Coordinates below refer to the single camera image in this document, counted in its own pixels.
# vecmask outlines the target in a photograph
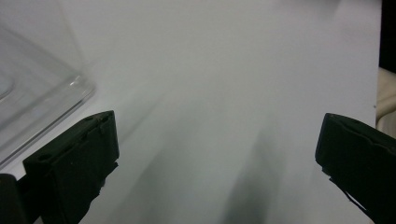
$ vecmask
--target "white surface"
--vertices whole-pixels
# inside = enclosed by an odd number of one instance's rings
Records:
[[[314,154],[326,112],[375,123],[379,1],[61,5],[97,93],[32,150],[108,109],[120,140],[82,223],[368,222]]]

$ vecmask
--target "white table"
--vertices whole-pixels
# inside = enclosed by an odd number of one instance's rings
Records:
[[[368,223],[314,155],[326,112],[375,123],[379,1],[60,3],[97,92],[25,155],[115,110],[82,223]]]

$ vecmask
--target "clear plastic container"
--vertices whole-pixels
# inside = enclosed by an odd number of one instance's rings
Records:
[[[0,3],[0,168],[93,91],[79,72],[82,57],[54,2],[43,1],[49,8],[44,16],[35,11],[44,5]]]

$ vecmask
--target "transparent plastic lid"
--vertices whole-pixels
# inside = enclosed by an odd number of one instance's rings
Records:
[[[53,2],[0,3],[0,167],[82,104],[93,90],[78,71],[83,62]],[[38,10],[43,3],[49,5]],[[42,14],[46,14],[47,29],[43,21],[32,20]]]

